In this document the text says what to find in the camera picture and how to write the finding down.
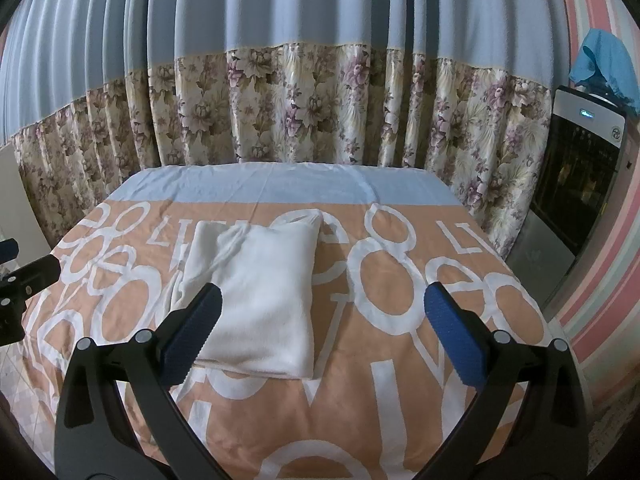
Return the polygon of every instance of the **striped wallpaper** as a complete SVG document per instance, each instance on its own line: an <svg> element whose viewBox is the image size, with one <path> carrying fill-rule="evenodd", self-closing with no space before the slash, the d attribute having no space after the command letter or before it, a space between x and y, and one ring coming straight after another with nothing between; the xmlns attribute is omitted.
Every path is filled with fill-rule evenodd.
<svg viewBox="0 0 640 480"><path fill-rule="evenodd" d="M572 61L590 28L611 32L640 74L640 30L621 0L565 0ZM640 380L640 156L626 199L593 267L556 319L571 341L594 409Z"/></svg>

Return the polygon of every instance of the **white cloth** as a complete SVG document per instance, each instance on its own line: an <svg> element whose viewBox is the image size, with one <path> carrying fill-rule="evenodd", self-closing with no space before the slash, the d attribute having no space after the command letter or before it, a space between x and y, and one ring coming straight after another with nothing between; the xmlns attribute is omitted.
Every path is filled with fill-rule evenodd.
<svg viewBox="0 0 640 480"><path fill-rule="evenodd" d="M196 225L171 310L207 282L222 291L222 315L196 362L244 374L310 379L314 367L311 275L320 211L263 227Z"/></svg>

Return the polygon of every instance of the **folded garment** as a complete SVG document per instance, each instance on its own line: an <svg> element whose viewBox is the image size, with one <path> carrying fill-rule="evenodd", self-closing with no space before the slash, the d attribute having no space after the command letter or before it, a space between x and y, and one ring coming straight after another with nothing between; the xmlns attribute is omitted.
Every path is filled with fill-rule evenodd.
<svg viewBox="0 0 640 480"><path fill-rule="evenodd" d="M601 76L612 92L636 114L640 114L640 91L636 72L625 44L610 32L592 28L582 42L569 78L587 85Z"/></svg>
<svg viewBox="0 0 640 480"><path fill-rule="evenodd" d="M171 310L207 282L222 315L196 362L264 377L310 379L314 368L311 275L322 215L272 227L198 222Z"/></svg>

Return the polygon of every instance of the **bed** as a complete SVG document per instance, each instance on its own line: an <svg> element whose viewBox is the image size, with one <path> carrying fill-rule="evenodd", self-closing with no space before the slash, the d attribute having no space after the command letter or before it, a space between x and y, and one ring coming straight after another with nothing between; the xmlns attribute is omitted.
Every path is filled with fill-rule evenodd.
<svg viewBox="0 0 640 480"><path fill-rule="evenodd" d="M233 478L410 478L452 430L474 391L424 321L439 280L463 307L519 341L546 344L534 301L468 212L423 170L252 162L145 170L57 245L60 281L32 298L27 337L4 368L12 410L52 463L53 423L74 344L128 340L155 327L199 220L270 225L319 208L313 276L314 378L255 378L193 367L172 396ZM486 456L508 434L518 386ZM126 384L145 452L162 460Z"/></svg>

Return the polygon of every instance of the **floral curtain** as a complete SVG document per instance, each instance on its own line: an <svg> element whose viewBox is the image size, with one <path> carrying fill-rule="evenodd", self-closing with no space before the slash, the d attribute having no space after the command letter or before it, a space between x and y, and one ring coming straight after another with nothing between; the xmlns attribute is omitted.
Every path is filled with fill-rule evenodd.
<svg viewBox="0 0 640 480"><path fill-rule="evenodd" d="M549 88L500 68L366 44L287 43L130 72L13 142L51 244L143 168L313 161L433 171L506 256L550 114Z"/></svg>

